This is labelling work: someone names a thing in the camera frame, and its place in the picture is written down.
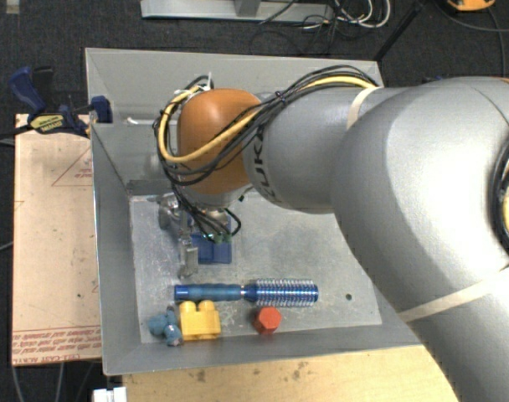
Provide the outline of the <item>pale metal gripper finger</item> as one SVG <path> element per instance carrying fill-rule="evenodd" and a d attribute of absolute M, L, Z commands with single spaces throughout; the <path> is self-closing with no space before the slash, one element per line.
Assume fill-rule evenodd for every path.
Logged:
<path fill-rule="evenodd" d="M 179 243 L 180 268 L 178 277 L 187 278 L 198 272 L 198 247 L 191 240 Z"/>

